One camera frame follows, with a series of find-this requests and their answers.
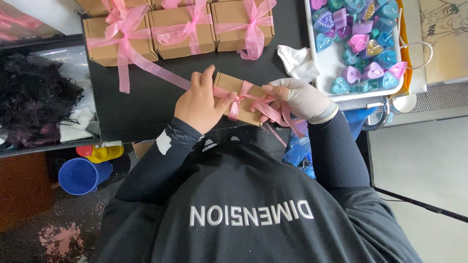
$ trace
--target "black table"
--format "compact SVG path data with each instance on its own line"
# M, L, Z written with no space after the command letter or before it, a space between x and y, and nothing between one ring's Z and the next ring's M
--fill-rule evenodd
M256 85L288 77L281 59L276 53L279 44L295 49L310 47L304 0L278 0L273 9L275 37L262 56L255 60L243 60L236 52L212 52L159 60L156 64L190 80L194 71L202 72L214 64L216 70ZM103 67L89 61L96 112L101 129L102 142L135 142L154 139L170 122L177 99L184 90L135 65L129 66L130 94L119 92L117 67ZM366 103L381 102L382 97L352 102L342 110L362 108ZM223 117L215 128L239 126Z

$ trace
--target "drawing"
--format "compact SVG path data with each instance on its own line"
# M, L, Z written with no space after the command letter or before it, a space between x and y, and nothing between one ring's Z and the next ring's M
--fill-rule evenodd
M440 7L430 11L420 10L423 41L432 46L443 37L457 37L468 32L468 1L461 4L437 1L440 2Z

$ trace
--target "blue bucket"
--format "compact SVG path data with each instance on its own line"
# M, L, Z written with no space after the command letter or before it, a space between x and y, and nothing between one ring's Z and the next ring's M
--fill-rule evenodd
M74 158L62 165L58 171L58 182L65 192L80 196L95 191L112 173L108 161L92 163L86 158Z

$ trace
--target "white tray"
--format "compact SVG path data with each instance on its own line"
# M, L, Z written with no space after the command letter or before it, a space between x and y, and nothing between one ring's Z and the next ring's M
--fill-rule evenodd
M341 73L346 67L343 63L342 54L344 52L344 40L341 42L333 42L331 47L324 51L317 53L315 51L315 35L312 24L312 13L310 11L310 0L304 0L306 3L306 16L307 16L307 28L309 31L310 40L310 53L312 60L320 71L320 75L313 81L315 87L327 95L330 99L335 102L362 99L376 96L391 95L398 92L403 86L403 78L400 79L400 84L395 88L382 89L382 90L370 90L364 93L342 93L342 94L331 94L330 87L332 82L337 78L341 77ZM398 29L393 29L393 41L395 46L393 50L396 52L396 60L401 62L402 56L400 53L400 39Z

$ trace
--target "hand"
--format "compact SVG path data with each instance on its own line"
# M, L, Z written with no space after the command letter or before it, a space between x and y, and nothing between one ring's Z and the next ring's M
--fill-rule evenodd
M192 73L192 88L182 95L175 104L174 117L199 131L201 134L209 132L223 116L224 111L236 98L231 92L214 106L213 73L211 65L203 74Z
M263 86L262 89L276 99L287 102L295 116L311 124L325 123L338 112L338 106L331 99L301 80L293 78L275 80L270 82L270 86ZM274 109L278 109L279 106L279 103L273 102Z

